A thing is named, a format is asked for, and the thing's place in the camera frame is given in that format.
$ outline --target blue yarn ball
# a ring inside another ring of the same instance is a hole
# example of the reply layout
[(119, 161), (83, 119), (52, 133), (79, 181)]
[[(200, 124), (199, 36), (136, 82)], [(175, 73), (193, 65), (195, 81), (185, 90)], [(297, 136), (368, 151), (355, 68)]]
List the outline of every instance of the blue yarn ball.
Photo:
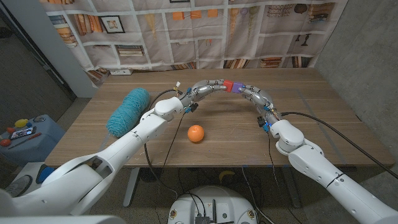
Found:
[(147, 108), (150, 96), (147, 90), (136, 88), (123, 100), (122, 105), (113, 112), (106, 124), (109, 133), (121, 137), (128, 133), (140, 118), (141, 113)]

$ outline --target screw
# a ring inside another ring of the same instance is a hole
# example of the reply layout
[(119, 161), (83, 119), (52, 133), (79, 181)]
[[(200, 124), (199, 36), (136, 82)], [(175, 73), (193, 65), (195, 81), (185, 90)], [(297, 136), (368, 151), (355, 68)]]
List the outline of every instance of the screw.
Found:
[(177, 216), (177, 211), (176, 211), (176, 210), (172, 210), (172, 211), (170, 212), (170, 218), (171, 218), (171, 219), (174, 219), (176, 216)]
[(249, 216), (250, 219), (253, 219), (256, 215), (254, 214), (254, 211), (249, 210), (248, 211), (248, 216)]

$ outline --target orange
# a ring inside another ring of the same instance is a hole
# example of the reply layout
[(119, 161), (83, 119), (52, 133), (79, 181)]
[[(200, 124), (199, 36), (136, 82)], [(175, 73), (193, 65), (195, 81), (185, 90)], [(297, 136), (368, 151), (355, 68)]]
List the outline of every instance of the orange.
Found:
[(205, 136), (205, 130), (199, 125), (193, 125), (188, 129), (188, 138), (192, 142), (198, 142)]
[(10, 139), (3, 139), (3, 140), (0, 141), (0, 146), (7, 147), (9, 145), (11, 145), (11, 140)]

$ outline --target backdrop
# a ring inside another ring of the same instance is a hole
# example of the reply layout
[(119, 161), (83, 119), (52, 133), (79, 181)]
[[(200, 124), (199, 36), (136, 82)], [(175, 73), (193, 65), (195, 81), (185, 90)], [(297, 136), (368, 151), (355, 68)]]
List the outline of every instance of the backdrop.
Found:
[(347, 0), (40, 0), (85, 71), (313, 67)]

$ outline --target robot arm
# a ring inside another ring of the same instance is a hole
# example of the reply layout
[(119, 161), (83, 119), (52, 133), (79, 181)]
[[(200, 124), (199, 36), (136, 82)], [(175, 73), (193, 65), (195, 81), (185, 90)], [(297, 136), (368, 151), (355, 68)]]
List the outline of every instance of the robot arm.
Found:
[(192, 91), (162, 100), (140, 123), (101, 152), (72, 159), (49, 175), (41, 188), (11, 198), (0, 192), (0, 216), (81, 215), (107, 191), (122, 166), (149, 140), (161, 135), (174, 113), (225, 89), (223, 80), (200, 81)]
[[(194, 111), (197, 101), (217, 90), (225, 90), (224, 80), (203, 80), (179, 98), (158, 102), (140, 123), (101, 152), (73, 159), (53, 172), (41, 188), (18, 198), (0, 192), (0, 216), (81, 215), (106, 192), (122, 166), (149, 140), (161, 135), (174, 113)], [(239, 89), (256, 105), (259, 124), (279, 138), (277, 149), (289, 157), (291, 165), (317, 181), (361, 223), (394, 223), (398, 212), (337, 169), (319, 146), (281, 118), (272, 98), (254, 86)]]
[(325, 158), (319, 146), (305, 139), (303, 133), (287, 120), (281, 119), (263, 91), (258, 88), (248, 90), (247, 87), (240, 91), (243, 97), (256, 105), (261, 114), (258, 119), (266, 121), (264, 130), (279, 138), (277, 150), (289, 157), (296, 170), (326, 188), (355, 219), (366, 224), (395, 223), (398, 220), (397, 211), (337, 169)]

